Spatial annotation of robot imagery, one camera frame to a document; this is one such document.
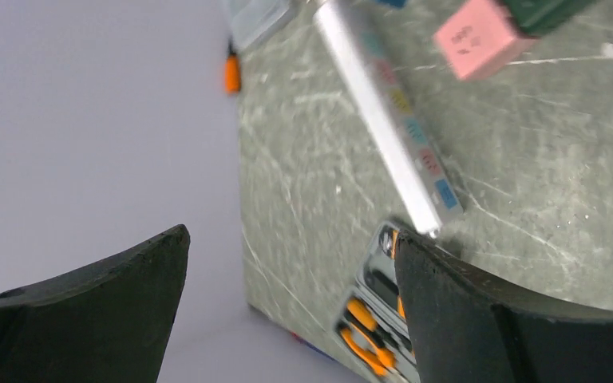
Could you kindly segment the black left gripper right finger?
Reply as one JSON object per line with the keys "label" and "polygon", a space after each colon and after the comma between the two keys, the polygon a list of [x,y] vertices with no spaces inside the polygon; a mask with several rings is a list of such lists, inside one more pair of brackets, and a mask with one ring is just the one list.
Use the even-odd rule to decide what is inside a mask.
{"label": "black left gripper right finger", "polygon": [[423,382],[613,382],[613,310],[537,293],[403,230],[395,273]]}

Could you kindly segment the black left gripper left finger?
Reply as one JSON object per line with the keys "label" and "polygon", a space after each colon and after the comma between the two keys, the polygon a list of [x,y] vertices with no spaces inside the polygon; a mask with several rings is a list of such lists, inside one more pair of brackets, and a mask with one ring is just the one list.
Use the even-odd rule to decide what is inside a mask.
{"label": "black left gripper left finger", "polygon": [[126,251],[0,294],[0,382],[154,382],[190,235],[176,225]]}

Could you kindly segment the white power strip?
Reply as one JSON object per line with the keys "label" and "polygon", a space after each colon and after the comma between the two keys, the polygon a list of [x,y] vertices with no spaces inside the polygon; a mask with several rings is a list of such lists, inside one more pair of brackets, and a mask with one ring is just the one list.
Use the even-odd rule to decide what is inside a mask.
{"label": "white power strip", "polygon": [[321,1],[314,23],[377,145],[416,231],[436,237],[463,214],[437,152],[364,10]]}

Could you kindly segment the pink cube adapter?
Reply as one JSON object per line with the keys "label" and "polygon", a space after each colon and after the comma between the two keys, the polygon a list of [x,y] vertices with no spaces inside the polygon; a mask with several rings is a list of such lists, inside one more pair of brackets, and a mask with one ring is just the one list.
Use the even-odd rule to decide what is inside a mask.
{"label": "pink cube adapter", "polygon": [[461,81],[492,76],[538,41],[520,30],[502,1],[493,0],[465,2],[433,40]]}

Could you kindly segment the green cube socket adapter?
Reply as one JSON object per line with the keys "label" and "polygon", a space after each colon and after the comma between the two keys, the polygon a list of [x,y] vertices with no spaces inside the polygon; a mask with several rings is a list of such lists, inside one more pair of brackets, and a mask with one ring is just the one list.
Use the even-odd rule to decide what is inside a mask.
{"label": "green cube socket adapter", "polygon": [[503,0],[518,29],[531,37],[552,32],[596,0]]}

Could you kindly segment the blue cube socket adapter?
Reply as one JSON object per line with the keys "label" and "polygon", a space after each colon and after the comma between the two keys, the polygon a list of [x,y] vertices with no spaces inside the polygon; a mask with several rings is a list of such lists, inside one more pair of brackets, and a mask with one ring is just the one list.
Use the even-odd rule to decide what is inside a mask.
{"label": "blue cube socket adapter", "polygon": [[402,8],[407,3],[407,0],[378,0],[378,2],[395,8]]}

